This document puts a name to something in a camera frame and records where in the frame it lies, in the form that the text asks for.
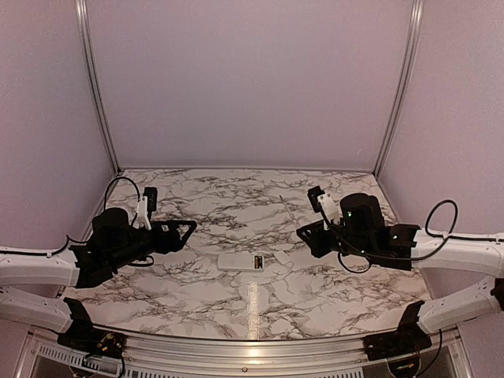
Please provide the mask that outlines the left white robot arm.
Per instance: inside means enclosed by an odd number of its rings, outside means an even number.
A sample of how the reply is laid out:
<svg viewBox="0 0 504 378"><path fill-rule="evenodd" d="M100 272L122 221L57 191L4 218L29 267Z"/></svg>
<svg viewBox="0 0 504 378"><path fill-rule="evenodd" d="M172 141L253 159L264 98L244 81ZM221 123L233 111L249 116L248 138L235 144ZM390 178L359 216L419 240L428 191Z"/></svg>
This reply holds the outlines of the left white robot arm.
<svg viewBox="0 0 504 378"><path fill-rule="evenodd" d="M44 298L20 286L49 284L75 289L97 287L127 265L146 265L152 254L185 247L197 228L193 220L149 221L136 228L121 208L106 209L92 221L92 234L79 245L58 250L1 249L1 317L48 328L82 350L99 344L99 333L83 304L72 298Z"/></svg>

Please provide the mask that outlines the white remote control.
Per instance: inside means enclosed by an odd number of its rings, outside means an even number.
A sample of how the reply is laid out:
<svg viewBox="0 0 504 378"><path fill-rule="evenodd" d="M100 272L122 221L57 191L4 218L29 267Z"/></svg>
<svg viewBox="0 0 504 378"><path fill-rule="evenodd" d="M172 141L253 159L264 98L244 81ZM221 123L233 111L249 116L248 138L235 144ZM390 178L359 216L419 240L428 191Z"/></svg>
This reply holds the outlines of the white remote control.
<svg viewBox="0 0 504 378"><path fill-rule="evenodd" d="M256 254L220 254L217 258L217 268L224 272L262 272L264 270L264 258L262 257L263 269L257 270L254 268L254 256Z"/></svg>

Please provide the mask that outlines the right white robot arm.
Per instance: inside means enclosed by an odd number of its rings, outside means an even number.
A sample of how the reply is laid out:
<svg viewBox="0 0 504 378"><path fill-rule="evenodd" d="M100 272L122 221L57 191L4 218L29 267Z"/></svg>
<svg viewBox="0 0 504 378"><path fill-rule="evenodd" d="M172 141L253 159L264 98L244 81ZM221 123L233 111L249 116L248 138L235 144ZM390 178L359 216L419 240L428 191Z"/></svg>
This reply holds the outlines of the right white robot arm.
<svg viewBox="0 0 504 378"><path fill-rule="evenodd" d="M387 226L378 199L351 194L335 203L315 187L308 194L319 221L297 229L297 236L316 258L336 252L364 258L369 265L410 271L454 269L484 275L478 283L452 295L406 307L391 333L390 345L405 353L421 333L438 330L503 310L503 236L432 232L426 226Z"/></svg>

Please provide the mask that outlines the white battery cover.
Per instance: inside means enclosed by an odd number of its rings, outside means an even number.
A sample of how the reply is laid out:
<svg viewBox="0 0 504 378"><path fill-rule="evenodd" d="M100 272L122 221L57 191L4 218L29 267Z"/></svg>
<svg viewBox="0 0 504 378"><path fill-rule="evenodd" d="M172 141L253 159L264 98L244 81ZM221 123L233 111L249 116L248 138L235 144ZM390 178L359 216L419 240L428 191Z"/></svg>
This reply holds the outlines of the white battery cover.
<svg viewBox="0 0 504 378"><path fill-rule="evenodd" d="M275 256L276 260L278 262L280 262L281 264L287 264L290 261L289 257L281 251L277 251L274 254L274 256Z"/></svg>

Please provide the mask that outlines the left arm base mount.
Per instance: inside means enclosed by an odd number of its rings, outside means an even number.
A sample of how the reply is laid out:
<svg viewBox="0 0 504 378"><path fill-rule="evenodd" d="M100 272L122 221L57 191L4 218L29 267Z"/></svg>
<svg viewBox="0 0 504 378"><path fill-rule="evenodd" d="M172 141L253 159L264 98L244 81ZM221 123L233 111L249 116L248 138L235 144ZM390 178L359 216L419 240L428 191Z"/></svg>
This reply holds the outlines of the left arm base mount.
<svg viewBox="0 0 504 378"><path fill-rule="evenodd" d="M69 307L72 322L65 332L58 334L60 345L86 352L89 356L122 358L125 334L96 328L80 301L73 298L64 298L63 301Z"/></svg>

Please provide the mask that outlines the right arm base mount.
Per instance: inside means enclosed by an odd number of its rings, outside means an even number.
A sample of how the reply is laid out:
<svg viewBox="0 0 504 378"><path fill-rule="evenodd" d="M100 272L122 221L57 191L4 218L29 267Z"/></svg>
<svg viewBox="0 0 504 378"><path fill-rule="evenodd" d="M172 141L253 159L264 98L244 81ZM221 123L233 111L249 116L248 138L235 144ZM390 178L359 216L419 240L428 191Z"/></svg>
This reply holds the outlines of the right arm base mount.
<svg viewBox="0 0 504 378"><path fill-rule="evenodd" d="M418 325L419 312L425 301L408 305L394 331L367 335L363 339L365 353L370 361L412 354L432 346L429 333Z"/></svg>

